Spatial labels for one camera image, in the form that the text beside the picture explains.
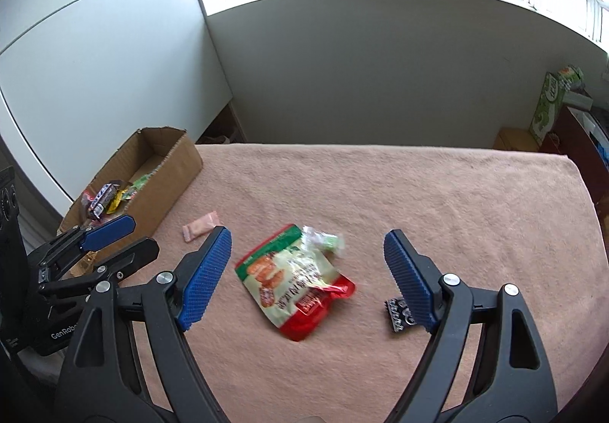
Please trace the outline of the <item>green tissue box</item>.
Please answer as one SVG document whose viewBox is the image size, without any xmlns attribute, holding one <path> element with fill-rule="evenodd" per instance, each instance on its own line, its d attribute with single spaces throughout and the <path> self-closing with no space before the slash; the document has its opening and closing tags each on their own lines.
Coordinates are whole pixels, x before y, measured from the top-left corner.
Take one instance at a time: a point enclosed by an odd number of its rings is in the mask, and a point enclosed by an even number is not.
<svg viewBox="0 0 609 423">
<path fill-rule="evenodd" d="M 563 105 L 588 112 L 593 99 L 585 90 L 583 71 L 569 64 L 557 72 L 547 72 L 528 131 L 538 145 L 553 128 Z"/>
</svg>

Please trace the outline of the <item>red green snack pouch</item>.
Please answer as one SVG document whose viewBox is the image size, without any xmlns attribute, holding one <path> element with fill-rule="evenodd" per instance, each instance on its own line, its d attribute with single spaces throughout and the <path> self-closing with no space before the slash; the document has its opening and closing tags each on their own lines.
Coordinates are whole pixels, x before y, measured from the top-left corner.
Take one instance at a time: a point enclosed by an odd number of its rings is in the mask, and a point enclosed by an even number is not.
<svg viewBox="0 0 609 423">
<path fill-rule="evenodd" d="M 290 224 L 242 257 L 234 271 L 268 321 L 288 340 L 301 342 L 335 301 L 356 290 L 333 264 L 336 257 L 307 250 L 303 227 Z"/>
</svg>

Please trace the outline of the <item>pink table cloth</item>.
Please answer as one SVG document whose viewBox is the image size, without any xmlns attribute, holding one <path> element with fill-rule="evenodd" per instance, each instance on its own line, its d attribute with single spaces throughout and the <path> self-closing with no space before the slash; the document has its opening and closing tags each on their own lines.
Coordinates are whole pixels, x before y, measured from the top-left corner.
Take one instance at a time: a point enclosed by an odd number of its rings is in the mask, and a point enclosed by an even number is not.
<svg viewBox="0 0 609 423">
<path fill-rule="evenodd" d="M 468 285 L 516 285 L 540 331 L 559 402 L 569 401 L 608 343 L 608 260 L 576 165 L 561 156 L 485 150 L 308 145 L 204 145 L 202 172 L 156 231 L 145 283 L 190 251 L 185 224 L 217 212 L 241 259 L 288 224 L 339 234 L 335 265 L 355 293 L 299 343 L 264 317 L 225 270 L 188 343 L 234 422 L 381 422 L 428 342 L 394 333 L 399 293 L 383 239 L 416 250 Z"/>
</svg>

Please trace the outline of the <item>open cardboard box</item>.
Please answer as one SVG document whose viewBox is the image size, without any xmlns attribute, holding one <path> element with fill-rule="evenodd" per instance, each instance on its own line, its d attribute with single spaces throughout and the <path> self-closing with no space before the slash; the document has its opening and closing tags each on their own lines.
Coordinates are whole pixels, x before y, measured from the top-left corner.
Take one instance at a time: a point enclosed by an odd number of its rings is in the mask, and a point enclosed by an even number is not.
<svg viewBox="0 0 609 423">
<path fill-rule="evenodd" d="M 135 221 L 134 231 L 101 251 L 87 253 L 71 267 L 71 276 L 90 273 L 128 244 L 151 237 L 202 168 L 195 143 L 183 129 L 147 127 L 135 131 L 77 196 L 58 229 L 65 232 L 75 226 L 94 226 L 96 222 L 86 215 L 84 204 L 104 185 L 119 182 L 125 198 L 102 220 L 128 215 Z"/>
</svg>

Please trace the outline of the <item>yellow snack packet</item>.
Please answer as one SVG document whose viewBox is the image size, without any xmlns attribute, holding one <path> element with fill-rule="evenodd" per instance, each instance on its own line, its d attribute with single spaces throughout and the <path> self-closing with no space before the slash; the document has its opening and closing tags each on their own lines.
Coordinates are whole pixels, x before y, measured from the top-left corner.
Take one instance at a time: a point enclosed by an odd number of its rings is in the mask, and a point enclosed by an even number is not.
<svg viewBox="0 0 609 423">
<path fill-rule="evenodd" d="M 115 197 L 106 209 L 108 215 L 112 215 L 118 211 L 119 207 L 123 203 L 127 203 L 133 196 L 133 190 L 131 188 L 125 188 L 116 192 Z"/>
</svg>

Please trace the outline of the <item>pink candy sachet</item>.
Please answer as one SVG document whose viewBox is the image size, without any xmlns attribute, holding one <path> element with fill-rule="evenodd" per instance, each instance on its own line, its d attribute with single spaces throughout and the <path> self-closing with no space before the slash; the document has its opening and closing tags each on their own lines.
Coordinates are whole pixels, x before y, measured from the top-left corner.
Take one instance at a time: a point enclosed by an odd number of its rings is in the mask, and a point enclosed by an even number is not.
<svg viewBox="0 0 609 423">
<path fill-rule="evenodd" d="M 184 241 L 186 243 L 191 243 L 191 241 L 194 241 L 196 238 L 212 232 L 217 226 L 220 225 L 221 222 L 217 212 L 208 212 L 207 214 L 183 226 Z"/>
</svg>

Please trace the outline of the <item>black white candy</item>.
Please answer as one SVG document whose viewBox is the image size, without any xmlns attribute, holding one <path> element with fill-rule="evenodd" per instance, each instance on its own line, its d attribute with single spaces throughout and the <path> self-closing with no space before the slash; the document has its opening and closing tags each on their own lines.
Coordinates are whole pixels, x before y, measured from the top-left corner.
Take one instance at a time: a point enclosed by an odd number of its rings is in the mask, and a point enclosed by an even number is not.
<svg viewBox="0 0 609 423">
<path fill-rule="evenodd" d="M 400 334 L 417 326 L 410 308 L 401 297 L 391 298 L 384 302 L 389 325 L 393 333 Z"/>
</svg>

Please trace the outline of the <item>white cabinet panel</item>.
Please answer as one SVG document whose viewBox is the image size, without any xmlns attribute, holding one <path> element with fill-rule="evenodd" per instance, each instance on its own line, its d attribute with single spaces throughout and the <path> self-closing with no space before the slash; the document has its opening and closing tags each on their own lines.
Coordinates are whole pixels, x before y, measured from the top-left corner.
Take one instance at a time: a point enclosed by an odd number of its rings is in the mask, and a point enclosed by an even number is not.
<svg viewBox="0 0 609 423">
<path fill-rule="evenodd" d="M 198 138 L 231 91 L 201 0 L 1 0 L 1 138 L 66 212 L 144 127 Z"/>
</svg>

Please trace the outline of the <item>pale green candy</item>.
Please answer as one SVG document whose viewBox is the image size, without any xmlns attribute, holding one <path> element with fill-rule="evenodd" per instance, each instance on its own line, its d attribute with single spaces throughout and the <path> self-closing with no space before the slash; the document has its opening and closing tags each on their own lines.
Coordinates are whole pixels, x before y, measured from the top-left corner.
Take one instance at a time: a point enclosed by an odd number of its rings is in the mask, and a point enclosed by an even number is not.
<svg viewBox="0 0 609 423">
<path fill-rule="evenodd" d="M 345 241 L 342 235 L 303 226 L 303 246 L 307 250 L 318 250 L 322 254 L 339 256 L 345 249 Z"/>
</svg>

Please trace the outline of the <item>dark wooden side cabinet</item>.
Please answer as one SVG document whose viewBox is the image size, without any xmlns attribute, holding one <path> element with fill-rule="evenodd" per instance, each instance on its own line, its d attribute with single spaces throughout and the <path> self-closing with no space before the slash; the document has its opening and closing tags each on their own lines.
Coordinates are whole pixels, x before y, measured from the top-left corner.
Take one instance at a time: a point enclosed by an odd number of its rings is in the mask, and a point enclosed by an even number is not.
<svg viewBox="0 0 609 423">
<path fill-rule="evenodd" d="M 545 135 L 541 153 L 564 155 L 575 163 L 600 220 L 608 216 L 608 168 L 591 138 L 568 107 L 562 107 Z"/>
</svg>

